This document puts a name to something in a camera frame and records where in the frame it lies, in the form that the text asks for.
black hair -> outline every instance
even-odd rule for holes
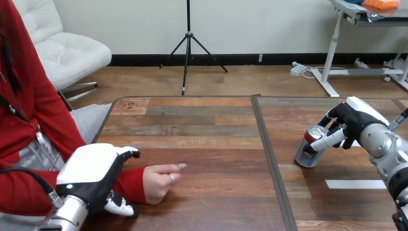
[[[0,13],[0,29],[2,28],[2,15]],[[17,79],[17,76],[15,75],[14,71],[13,71],[13,61],[11,58],[11,47],[9,45],[9,40],[6,38],[6,36],[1,33],[0,30],[0,38],[1,38],[1,43],[2,43],[2,48],[1,48],[1,53],[4,57],[4,61],[6,64],[6,71],[7,71],[7,75],[8,75],[8,79],[9,82],[12,86],[12,89],[14,91],[15,94],[17,94],[17,92],[21,89],[21,84]]]

white tape strip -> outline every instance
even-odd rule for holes
[[[386,189],[382,180],[326,180],[329,189]]]

white wall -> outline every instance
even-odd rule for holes
[[[113,54],[169,54],[187,30],[186,0],[54,2],[66,32],[96,39]],[[214,54],[326,53],[333,9],[329,0],[191,0],[191,30]],[[407,31],[343,21],[338,52],[397,52]]]

white leather chair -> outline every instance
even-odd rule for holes
[[[97,86],[96,82],[76,86],[72,84],[107,66],[112,58],[110,49],[91,38],[63,32],[53,0],[13,2],[21,14],[48,79],[62,98],[66,100],[63,92],[89,85]]]

person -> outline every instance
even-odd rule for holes
[[[0,170],[33,169],[53,187],[64,162],[95,136],[110,105],[69,113],[48,80],[12,0],[0,1]],[[123,170],[114,190],[131,203],[157,204],[180,180],[186,165]],[[0,174],[0,227],[33,230],[52,204],[39,184],[22,172]]]

